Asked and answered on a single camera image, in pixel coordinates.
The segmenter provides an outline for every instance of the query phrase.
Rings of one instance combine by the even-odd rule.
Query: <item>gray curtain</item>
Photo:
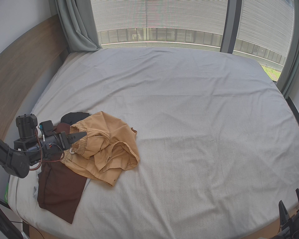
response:
[[[55,0],[55,2],[70,51],[101,49],[90,0]]]
[[[276,84],[287,99],[299,74],[299,0],[294,0],[294,32],[285,66]]]

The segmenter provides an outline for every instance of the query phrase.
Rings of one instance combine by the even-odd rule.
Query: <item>white bed sheet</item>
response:
[[[60,238],[240,238],[297,204],[299,127],[253,59],[186,48],[74,53],[33,109],[107,112],[138,131],[140,164],[91,180],[73,224],[40,209],[35,172],[11,176],[9,205]]]

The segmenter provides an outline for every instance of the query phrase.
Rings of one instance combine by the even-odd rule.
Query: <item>wooden bed frame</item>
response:
[[[54,15],[0,54],[0,139],[4,140],[32,86],[67,46],[59,17]]]

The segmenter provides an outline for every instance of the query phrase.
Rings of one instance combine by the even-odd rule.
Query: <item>brown fabric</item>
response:
[[[87,136],[72,145],[74,154],[65,151],[61,161],[77,174],[114,186],[122,170],[137,166],[137,131],[122,120],[100,111],[70,128],[70,133],[82,131]]]
[[[56,133],[65,131],[69,134],[70,125],[59,123],[54,129]],[[59,160],[61,155],[59,153],[51,160]],[[39,207],[72,223],[84,190],[86,177],[74,173],[61,162],[43,162],[42,172],[38,174],[38,177]]]

